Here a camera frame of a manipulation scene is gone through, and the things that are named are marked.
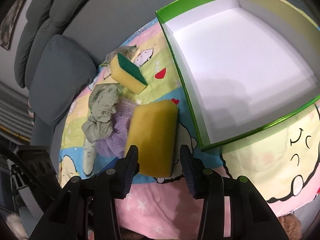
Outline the purple mesh cloth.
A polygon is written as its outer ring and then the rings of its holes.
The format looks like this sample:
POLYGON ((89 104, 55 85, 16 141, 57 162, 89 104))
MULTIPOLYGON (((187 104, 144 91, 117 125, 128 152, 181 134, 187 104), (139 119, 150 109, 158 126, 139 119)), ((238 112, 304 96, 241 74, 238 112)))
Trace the purple mesh cloth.
POLYGON ((97 153, 103 157, 124 156, 130 122, 136 105, 121 96, 116 104, 116 113, 112 115, 112 133, 109 137, 98 140, 95 145, 97 153))

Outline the large yellow sponge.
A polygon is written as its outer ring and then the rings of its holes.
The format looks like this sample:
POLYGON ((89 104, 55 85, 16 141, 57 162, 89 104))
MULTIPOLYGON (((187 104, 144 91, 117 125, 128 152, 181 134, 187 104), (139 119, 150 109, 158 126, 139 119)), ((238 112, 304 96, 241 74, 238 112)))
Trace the large yellow sponge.
POLYGON ((178 107, 171 100, 137 106, 130 122, 124 153, 138 147, 139 172, 156 178, 172 174, 178 107))

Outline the grey green cloth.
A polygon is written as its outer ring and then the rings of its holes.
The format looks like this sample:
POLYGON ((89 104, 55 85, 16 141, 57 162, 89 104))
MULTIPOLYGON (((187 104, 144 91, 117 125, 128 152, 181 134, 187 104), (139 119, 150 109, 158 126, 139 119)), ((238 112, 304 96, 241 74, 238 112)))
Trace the grey green cloth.
POLYGON ((89 116, 82 125, 86 139, 90 143, 105 139, 113 132, 112 115, 116 114, 119 98, 117 84, 98 84, 89 96, 89 116))

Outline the yellow sponge green scrub pad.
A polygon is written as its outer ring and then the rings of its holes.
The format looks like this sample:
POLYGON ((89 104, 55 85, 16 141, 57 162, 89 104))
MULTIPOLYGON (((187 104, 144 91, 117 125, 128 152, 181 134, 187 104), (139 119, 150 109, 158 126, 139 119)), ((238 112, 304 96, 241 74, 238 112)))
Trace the yellow sponge green scrub pad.
POLYGON ((134 94, 140 94, 146 89, 148 84, 139 68, 121 53, 113 57, 110 68, 112 79, 134 94))

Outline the clear bag green print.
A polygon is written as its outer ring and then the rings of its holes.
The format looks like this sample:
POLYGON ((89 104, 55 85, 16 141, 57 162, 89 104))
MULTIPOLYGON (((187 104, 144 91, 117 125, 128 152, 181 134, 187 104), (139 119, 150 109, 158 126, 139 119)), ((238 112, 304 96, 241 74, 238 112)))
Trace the clear bag green print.
POLYGON ((112 59, 118 54, 120 53, 121 55, 123 55, 124 57, 126 57, 127 59, 131 60, 133 58, 133 56, 135 55, 136 51, 137 51, 137 46, 120 46, 119 48, 117 48, 116 50, 108 53, 105 57, 104 62, 100 65, 101 67, 108 67, 112 61, 112 59))

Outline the colourful cartoon blanket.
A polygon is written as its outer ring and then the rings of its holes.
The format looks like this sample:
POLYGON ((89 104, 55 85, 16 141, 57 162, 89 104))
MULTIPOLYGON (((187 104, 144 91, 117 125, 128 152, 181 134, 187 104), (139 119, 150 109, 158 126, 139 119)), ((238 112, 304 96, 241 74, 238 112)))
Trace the colourful cartoon blanket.
POLYGON ((150 238, 192 239, 199 200, 179 151, 229 178, 246 176, 278 217, 319 194, 319 27, 285 0, 176 0, 74 100, 59 182, 88 178, 138 148, 140 172, 121 226, 150 238))

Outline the grey cushion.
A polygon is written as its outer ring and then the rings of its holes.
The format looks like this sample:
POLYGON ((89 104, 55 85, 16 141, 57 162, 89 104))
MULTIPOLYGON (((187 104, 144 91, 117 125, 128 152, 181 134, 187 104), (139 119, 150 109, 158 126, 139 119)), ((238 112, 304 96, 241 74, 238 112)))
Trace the grey cushion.
POLYGON ((96 74, 96 66, 87 51, 63 35, 53 36, 31 83, 31 108, 46 124, 56 126, 96 74))

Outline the green white cardboard box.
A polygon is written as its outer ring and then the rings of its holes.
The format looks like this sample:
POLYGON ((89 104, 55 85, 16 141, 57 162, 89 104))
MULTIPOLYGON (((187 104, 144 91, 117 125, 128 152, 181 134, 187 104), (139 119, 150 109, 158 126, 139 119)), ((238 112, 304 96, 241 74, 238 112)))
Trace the green white cardboard box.
POLYGON ((319 98, 319 27, 285 0, 176 0, 156 11, 202 151, 241 148, 319 98))

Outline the grey sofa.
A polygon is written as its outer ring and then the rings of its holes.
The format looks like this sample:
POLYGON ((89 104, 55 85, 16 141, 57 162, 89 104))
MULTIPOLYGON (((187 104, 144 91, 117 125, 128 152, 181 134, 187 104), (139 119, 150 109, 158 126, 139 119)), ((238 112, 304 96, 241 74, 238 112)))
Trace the grey sofa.
MULTIPOLYGON (((32 0, 15 56, 17 84, 30 90, 44 48, 54 35, 64 35, 76 42, 98 66, 106 54, 120 46, 133 31, 153 20, 156 10, 173 1, 32 0)), ((311 16, 302 0, 287 1, 311 16)), ((57 154, 65 116, 56 126, 35 117, 30 145, 47 146, 57 154)))

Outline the framed picture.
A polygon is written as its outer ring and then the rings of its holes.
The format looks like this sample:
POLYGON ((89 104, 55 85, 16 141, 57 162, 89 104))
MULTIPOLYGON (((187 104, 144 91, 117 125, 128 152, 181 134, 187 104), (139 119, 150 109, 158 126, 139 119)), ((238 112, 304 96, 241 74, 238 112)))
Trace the framed picture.
POLYGON ((17 0, 1 22, 1 47, 10 50, 12 37, 15 31, 17 20, 25 5, 26 0, 17 0))

